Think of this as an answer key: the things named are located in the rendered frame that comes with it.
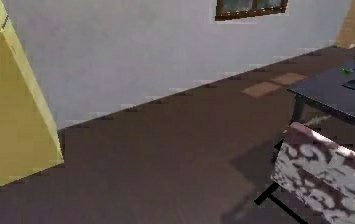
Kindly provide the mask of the dark framed window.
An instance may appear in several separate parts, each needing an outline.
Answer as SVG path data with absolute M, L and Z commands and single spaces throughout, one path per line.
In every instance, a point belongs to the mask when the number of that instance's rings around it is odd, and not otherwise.
M 288 0 L 217 0 L 215 20 L 226 21 L 284 13 Z

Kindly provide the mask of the maroon white patterned chair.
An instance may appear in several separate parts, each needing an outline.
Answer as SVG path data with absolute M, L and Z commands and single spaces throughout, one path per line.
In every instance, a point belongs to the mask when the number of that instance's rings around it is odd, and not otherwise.
M 272 184 L 256 199 L 269 199 L 300 224 L 309 224 L 273 192 L 294 194 L 329 224 L 355 224 L 355 151 L 307 126 L 294 122 L 286 129 L 271 174 Z

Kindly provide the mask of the yellow cupboard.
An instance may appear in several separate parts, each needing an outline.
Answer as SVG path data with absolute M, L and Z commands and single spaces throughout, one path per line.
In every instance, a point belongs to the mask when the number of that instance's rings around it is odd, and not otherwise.
M 63 162 L 57 125 L 0 0 L 0 187 Z

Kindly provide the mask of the black table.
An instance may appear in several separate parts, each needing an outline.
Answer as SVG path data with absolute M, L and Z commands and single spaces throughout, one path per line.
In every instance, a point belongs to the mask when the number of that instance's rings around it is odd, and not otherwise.
M 353 72 L 344 75 L 341 68 Z M 355 126 L 355 90 L 342 86 L 349 80 L 355 80 L 355 60 L 290 85 L 287 90 L 295 95 L 290 122 L 299 121 L 308 105 Z

